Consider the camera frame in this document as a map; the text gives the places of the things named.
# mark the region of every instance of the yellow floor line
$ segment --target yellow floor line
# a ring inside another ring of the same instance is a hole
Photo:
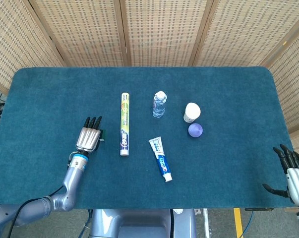
[[[237,229],[237,238],[239,238],[243,234],[242,220],[240,217],[239,208],[234,208],[234,219],[235,219],[235,227]]]

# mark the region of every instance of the blue ring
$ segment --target blue ring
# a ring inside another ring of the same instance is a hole
[[[85,155],[81,155],[81,154],[74,154],[74,156],[73,156],[73,157],[75,157],[75,156],[82,157],[82,158],[83,158],[83,159],[85,159],[86,161],[89,161],[89,158],[88,158],[88,157],[86,157]]]

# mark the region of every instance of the toothpaste tube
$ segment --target toothpaste tube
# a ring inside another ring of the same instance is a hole
[[[129,94],[121,94],[120,106],[120,155],[129,155]]]
[[[163,144],[161,142],[161,137],[157,137],[149,140],[151,148],[155,152],[155,156],[157,159],[158,167],[160,169],[161,175],[165,178],[166,182],[173,180],[171,177],[171,172],[168,166],[167,158],[164,154]]]

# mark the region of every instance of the purple ball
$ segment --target purple ball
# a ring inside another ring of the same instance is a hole
[[[203,129],[200,124],[193,123],[189,126],[188,132],[192,137],[199,137],[200,135],[202,135]]]

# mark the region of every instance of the blue label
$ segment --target blue label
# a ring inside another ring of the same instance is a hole
[[[167,159],[164,155],[158,155],[157,162],[158,162],[158,166],[159,166],[161,175],[171,173],[170,169],[169,169]]]
[[[120,130],[120,149],[128,150],[128,133],[123,129]]]

